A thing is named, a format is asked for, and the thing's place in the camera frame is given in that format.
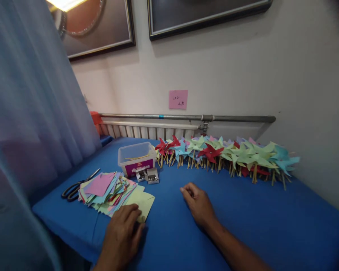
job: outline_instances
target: hand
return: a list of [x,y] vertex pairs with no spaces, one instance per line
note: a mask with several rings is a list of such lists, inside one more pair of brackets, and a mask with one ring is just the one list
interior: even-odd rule
[[180,190],[193,218],[200,227],[207,229],[217,221],[214,209],[205,191],[199,189],[193,183],[186,184]]
[[145,223],[141,223],[135,232],[133,228],[141,213],[137,204],[122,206],[114,213],[94,271],[123,270],[137,254]]

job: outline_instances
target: stack of colored paper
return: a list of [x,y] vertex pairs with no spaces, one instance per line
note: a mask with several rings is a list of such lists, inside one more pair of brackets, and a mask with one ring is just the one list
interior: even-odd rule
[[100,173],[82,183],[79,201],[93,207],[98,213],[112,217],[122,205],[138,204],[142,211],[138,222],[145,222],[152,207],[154,196],[144,192],[144,187],[124,177],[122,172]]

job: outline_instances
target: framed picture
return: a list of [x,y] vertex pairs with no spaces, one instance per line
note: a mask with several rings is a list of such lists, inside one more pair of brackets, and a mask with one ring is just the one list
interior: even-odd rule
[[150,40],[267,11],[272,0],[147,0]]
[[67,12],[49,2],[71,61],[136,45],[131,0],[86,0]]

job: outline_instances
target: light blue curtain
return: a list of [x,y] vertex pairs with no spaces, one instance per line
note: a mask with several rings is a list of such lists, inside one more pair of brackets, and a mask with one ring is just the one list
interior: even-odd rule
[[0,0],[0,270],[60,269],[26,199],[100,147],[45,0]]

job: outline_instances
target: ceiling light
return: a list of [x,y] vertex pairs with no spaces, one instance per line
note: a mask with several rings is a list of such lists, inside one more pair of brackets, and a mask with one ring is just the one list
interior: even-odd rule
[[80,5],[86,0],[47,0],[50,4],[56,6],[58,9],[67,12],[72,8]]

